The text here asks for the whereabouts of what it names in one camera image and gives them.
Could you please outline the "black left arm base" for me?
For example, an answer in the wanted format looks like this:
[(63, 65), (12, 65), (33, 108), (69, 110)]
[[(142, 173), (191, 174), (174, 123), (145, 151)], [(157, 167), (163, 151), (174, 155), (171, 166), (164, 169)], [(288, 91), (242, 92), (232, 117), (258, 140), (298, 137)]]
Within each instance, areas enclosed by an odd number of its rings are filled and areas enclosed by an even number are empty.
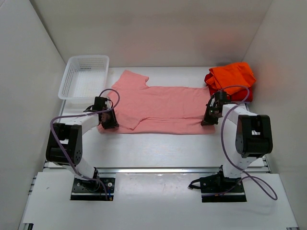
[(74, 201), (113, 201), (115, 177), (100, 177), (106, 190), (98, 182), (74, 178), (70, 200)]

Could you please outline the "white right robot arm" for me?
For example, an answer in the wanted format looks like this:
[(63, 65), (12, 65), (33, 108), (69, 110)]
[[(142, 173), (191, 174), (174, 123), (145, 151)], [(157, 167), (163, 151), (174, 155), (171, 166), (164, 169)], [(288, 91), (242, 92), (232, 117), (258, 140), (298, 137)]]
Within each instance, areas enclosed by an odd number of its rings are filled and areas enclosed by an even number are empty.
[(225, 91), (216, 92), (206, 104), (206, 111), (201, 121), (202, 126), (218, 124), (221, 127), (221, 142), (224, 142), (226, 120), (236, 125), (236, 152), (225, 154), (227, 162), (222, 166), (222, 175), (215, 179), (215, 187), (226, 192), (232, 187), (232, 180), (241, 177), (242, 172), (256, 159), (272, 152), (272, 128), (268, 115), (252, 113), (228, 99)]

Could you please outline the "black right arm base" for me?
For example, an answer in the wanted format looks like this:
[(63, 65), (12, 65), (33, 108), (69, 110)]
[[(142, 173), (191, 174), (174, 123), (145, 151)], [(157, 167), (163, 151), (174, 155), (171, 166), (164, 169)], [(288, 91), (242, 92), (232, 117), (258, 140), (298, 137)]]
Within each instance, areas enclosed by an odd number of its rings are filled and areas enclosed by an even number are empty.
[(222, 172), (200, 177), (188, 185), (189, 189), (201, 191), (202, 203), (242, 203), (246, 194), (241, 178), (226, 178)]

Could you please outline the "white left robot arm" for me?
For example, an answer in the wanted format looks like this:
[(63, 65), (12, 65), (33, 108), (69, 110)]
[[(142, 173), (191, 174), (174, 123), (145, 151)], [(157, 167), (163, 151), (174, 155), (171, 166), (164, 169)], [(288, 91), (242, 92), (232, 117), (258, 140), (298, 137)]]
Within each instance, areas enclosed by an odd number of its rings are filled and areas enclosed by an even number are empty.
[(52, 121), (46, 150), (46, 160), (70, 170), (84, 186), (94, 191), (100, 186), (97, 169), (83, 158), (83, 135), (101, 125), (104, 129), (118, 127), (114, 107), (107, 97), (95, 97), (94, 104), (80, 115), (66, 115), (66, 123)]

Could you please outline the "pink t shirt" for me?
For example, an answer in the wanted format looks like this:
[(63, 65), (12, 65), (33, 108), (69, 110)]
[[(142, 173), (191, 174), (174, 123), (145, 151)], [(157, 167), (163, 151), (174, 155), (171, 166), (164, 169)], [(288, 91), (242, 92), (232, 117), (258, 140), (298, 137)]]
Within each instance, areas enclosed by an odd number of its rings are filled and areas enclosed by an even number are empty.
[(214, 126), (202, 126), (206, 104), (210, 99), (206, 87), (148, 86), (149, 77), (125, 70), (113, 84), (108, 97), (118, 102), (115, 115), (118, 128), (101, 133), (136, 134), (163, 133), (176, 135), (206, 135)]

